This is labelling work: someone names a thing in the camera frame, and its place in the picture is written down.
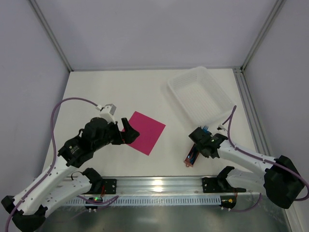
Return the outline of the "blue metallic fork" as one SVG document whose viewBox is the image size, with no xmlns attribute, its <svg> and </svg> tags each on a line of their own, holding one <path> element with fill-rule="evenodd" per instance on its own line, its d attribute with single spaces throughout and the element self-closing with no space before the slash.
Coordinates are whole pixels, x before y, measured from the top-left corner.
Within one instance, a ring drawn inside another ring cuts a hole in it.
<svg viewBox="0 0 309 232">
<path fill-rule="evenodd" d="M 201 127 L 202 128 L 202 130 L 204 131 L 204 132 L 208 132 L 209 131 L 209 127 L 208 126 L 203 126 L 203 127 Z"/>
</svg>

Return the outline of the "pink paper napkin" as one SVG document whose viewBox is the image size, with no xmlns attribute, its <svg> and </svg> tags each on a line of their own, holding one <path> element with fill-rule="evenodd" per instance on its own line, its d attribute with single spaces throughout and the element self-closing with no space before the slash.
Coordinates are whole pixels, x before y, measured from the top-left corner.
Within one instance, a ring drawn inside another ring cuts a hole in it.
<svg viewBox="0 0 309 232">
<path fill-rule="evenodd" d="M 129 146 L 147 156 L 150 155 L 166 125 L 137 111 L 128 122 L 140 133 Z"/>
</svg>

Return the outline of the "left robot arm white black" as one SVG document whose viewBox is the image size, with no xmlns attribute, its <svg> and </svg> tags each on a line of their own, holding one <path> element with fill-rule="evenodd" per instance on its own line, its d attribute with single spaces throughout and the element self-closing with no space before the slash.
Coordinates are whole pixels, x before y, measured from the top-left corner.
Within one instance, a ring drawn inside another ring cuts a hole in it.
<svg viewBox="0 0 309 232">
<path fill-rule="evenodd" d="M 50 166 L 29 187 L 1 200 L 10 214 L 8 220 L 13 221 L 22 232 L 34 232 L 71 198 L 84 193 L 100 193 L 104 179 L 93 168 L 85 169 L 71 183 L 60 188 L 57 186 L 90 160 L 97 150 L 109 144 L 131 144 L 139 137 L 139 132 L 131 127 L 126 118 L 121 121 L 123 131 L 119 131 L 116 122 L 108 122 L 101 117 L 91 119 L 77 136 L 64 143 Z"/>
</svg>

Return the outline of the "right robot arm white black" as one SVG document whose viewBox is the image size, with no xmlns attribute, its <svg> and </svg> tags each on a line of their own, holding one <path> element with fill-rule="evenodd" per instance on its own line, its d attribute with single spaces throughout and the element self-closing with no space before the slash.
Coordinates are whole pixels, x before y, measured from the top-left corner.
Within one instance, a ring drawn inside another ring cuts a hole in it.
<svg viewBox="0 0 309 232">
<path fill-rule="evenodd" d="M 229 136 L 212 134 L 200 127 L 189 138 L 204 157 L 228 160 L 246 169 L 225 167 L 221 173 L 229 186 L 264 194 L 280 208 L 290 208 L 305 187 L 298 170 L 286 156 L 274 158 L 252 152 L 234 144 Z"/>
</svg>

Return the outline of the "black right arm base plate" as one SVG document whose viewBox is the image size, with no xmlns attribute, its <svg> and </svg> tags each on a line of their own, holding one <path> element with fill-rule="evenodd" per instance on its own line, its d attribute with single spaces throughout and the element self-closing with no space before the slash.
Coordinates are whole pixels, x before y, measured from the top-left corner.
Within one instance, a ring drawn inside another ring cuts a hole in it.
<svg viewBox="0 0 309 232">
<path fill-rule="evenodd" d="M 244 188 L 232 187 L 226 179 L 218 177 L 204 177 L 202 180 L 202 188 L 204 193 L 244 193 Z"/>
</svg>

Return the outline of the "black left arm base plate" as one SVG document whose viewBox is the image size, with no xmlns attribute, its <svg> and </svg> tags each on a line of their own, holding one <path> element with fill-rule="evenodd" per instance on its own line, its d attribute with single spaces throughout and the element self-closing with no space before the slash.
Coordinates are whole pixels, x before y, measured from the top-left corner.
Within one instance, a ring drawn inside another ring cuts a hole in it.
<svg viewBox="0 0 309 232">
<path fill-rule="evenodd" d="M 91 184 L 89 191 L 83 194 L 92 195 L 112 195 L 116 194 L 117 180 L 116 179 L 102 179 Z"/>
</svg>

